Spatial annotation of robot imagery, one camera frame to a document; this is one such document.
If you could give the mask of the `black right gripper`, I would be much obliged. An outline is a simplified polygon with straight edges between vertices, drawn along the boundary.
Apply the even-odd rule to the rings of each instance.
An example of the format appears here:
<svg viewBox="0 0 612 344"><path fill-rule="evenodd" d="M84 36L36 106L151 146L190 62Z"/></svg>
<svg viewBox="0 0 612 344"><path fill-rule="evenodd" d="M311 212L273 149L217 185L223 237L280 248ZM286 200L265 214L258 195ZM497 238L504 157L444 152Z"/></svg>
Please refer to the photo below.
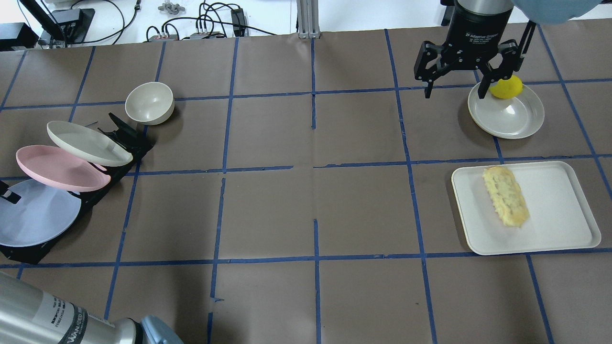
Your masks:
<svg viewBox="0 0 612 344"><path fill-rule="evenodd" d="M536 23L527 22L522 39L502 42L511 13L480 14L454 12L442 45L424 41L415 62L415 79L424 82L426 99L431 98L434 81L448 72L480 70L483 79L477 89L480 99L496 81L507 80L522 67Z"/></svg>

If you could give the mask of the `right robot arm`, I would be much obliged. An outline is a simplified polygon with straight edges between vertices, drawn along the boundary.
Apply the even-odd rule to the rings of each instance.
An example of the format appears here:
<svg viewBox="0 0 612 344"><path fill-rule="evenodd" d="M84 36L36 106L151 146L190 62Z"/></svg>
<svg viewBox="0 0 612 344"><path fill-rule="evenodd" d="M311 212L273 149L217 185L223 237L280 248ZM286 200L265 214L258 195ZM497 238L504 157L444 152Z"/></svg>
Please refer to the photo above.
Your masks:
<svg viewBox="0 0 612 344"><path fill-rule="evenodd" d="M600 4L599 0L442 0L453 9L448 34L442 45L424 41L415 62L415 79L426 87L430 98L435 81L449 72L478 70L477 89L484 98L491 84L509 80L522 67L538 24L555 25L581 17ZM519 42L502 41L513 9L528 19Z"/></svg>

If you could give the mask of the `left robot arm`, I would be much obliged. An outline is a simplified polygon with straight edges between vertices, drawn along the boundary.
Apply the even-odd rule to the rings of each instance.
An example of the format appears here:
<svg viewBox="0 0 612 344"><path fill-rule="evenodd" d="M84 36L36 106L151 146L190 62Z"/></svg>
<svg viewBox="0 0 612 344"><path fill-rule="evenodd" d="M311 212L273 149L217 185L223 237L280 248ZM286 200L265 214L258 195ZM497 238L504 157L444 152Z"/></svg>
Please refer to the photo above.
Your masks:
<svg viewBox="0 0 612 344"><path fill-rule="evenodd" d="M76 219L79 198L33 179L1 184L1 228L63 233ZM179 344L181 338L162 320L147 315L108 322L74 303L9 276L1 275L3 344Z"/></svg>

